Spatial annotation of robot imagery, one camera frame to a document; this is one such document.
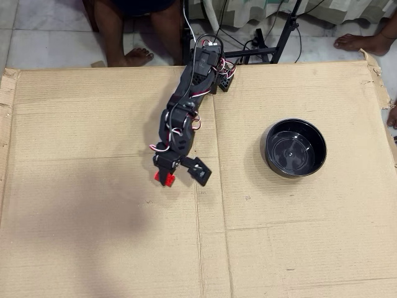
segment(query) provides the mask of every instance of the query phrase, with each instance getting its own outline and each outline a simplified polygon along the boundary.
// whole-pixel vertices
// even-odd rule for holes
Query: foot
[[[154,55],[145,48],[134,48],[125,56],[107,60],[108,67],[137,67],[147,64]]]
[[[130,53],[125,55],[129,67],[143,66],[153,59],[153,53],[145,48],[134,48]]]
[[[397,129],[397,107],[390,110],[389,118],[387,119],[387,126]]]
[[[382,36],[382,34],[374,36],[346,34],[335,40],[334,47],[346,51],[359,51],[362,48],[368,53],[383,56],[389,51],[393,41]]]

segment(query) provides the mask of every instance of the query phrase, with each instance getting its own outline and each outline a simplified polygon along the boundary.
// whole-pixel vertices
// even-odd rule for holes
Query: metal stand
[[[183,0],[185,3],[185,13],[186,17],[189,19],[189,0]],[[258,48],[254,50],[241,50],[234,52],[226,52],[225,58],[239,58],[244,57],[243,63],[248,64],[249,58],[251,56],[260,56],[262,62],[256,64],[276,64],[279,62],[281,54],[284,51],[285,45],[287,44],[288,38],[292,31],[298,28],[297,23],[297,12],[300,7],[302,0],[297,0],[293,11],[288,15],[287,21],[285,22],[283,32],[281,33],[279,42],[276,47],[269,48],[266,46],[262,30],[256,29],[256,42]],[[186,65],[190,61],[190,41],[192,40],[192,34],[190,33],[189,26],[186,21],[184,21],[184,26],[182,29],[182,58]]]

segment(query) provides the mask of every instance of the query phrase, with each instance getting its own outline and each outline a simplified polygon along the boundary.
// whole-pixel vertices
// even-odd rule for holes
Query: red gripper part
[[[154,179],[159,181],[159,172],[157,172],[154,175]],[[171,175],[170,173],[168,173],[167,180],[166,180],[166,186],[171,187],[171,185],[173,184],[174,180],[175,180],[175,176]]]

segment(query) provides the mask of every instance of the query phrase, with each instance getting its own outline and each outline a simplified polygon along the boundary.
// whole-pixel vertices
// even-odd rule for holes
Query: floor tile
[[[341,25],[335,25],[331,29],[326,29],[324,36],[338,38],[345,34],[361,35],[361,26],[355,20],[347,21]]]
[[[0,29],[0,79],[7,62],[12,30]]]
[[[7,66],[13,68],[90,67],[105,61],[93,32],[15,30]]]
[[[91,31],[81,0],[19,0],[14,28]]]
[[[0,29],[12,29],[17,6],[18,0],[0,1]]]
[[[135,33],[133,47],[146,48],[154,54],[153,60],[146,64],[146,66],[166,66],[174,64],[174,60],[168,54],[166,48],[157,38],[156,34]]]
[[[368,22],[364,22],[363,25],[360,26],[360,34],[364,36],[370,36],[378,33],[388,22],[388,19],[382,19],[379,24],[369,24]]]
[[[382,80],[391,100],[397,99],[397,43],[395,42],[385,56],[374,56],[382,69]]]
[[[228,38],[228,42],[225,43],[226,51],[241,50],[243,47],[238,45],[234,40]],[[279,36],[270,35],[268,37],[267,44],[270,47],[275,47],[279,41]],[[302,36],[302,54],[299,59],[300,62],[306,61],[333,61],[333,60],[358,60],[362,59],[363,56],[359,52],[346,52],[338,50],[333,47],[334,37],[308,37]],[[285,49],[280,58],[280,63],[291,63],[295,62],[300,52],[300,40],[297,36],[290,36]],[[260,62],[259,58],[254,56],[251,63]]]

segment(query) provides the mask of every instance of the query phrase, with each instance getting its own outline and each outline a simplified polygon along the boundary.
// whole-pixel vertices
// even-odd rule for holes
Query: robotic arm
[[[187,155],[192,148],[195,131],[201,127],[198,111],[204,96],[216,94],[218,86],[227,92],[235,66],[225,60],[222,42],[217,45],[204,40],[203,44],[202,48],[197,48],[196,42],[193,60],[186,66],[175,93],[161,114],[161,141],[150,146],[155,151],[153,163],[159,168],[154,178],[163,186],[171,186],[175,180],[173,173],[179,165],[188,168],[188,173],[202,186],[212,173],[200,158],[192,159]]]

